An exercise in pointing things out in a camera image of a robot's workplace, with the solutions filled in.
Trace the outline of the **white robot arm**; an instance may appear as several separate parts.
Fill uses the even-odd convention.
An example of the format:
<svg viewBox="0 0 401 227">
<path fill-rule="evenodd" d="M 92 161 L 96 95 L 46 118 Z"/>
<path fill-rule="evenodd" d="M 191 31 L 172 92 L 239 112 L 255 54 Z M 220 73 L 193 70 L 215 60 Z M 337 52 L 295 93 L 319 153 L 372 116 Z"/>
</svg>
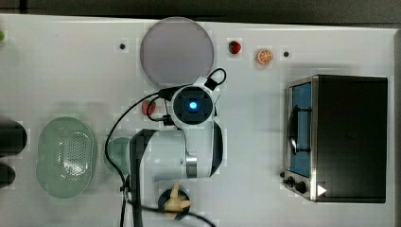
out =
<svg viewBox="0 0 401 227">
<path fill-rule="evenodd" d="M 144 227 L 142 212 L 157 204 L 158 182 L 209 178 L 223 156 L 215 89 L 219 83 L 200 77 L 195 83 L 160 90 L 158 98 L 170 103 L 162 122 L 164 130 L 142 129 L 130 140 L 133 227 Z"/>
</svg>

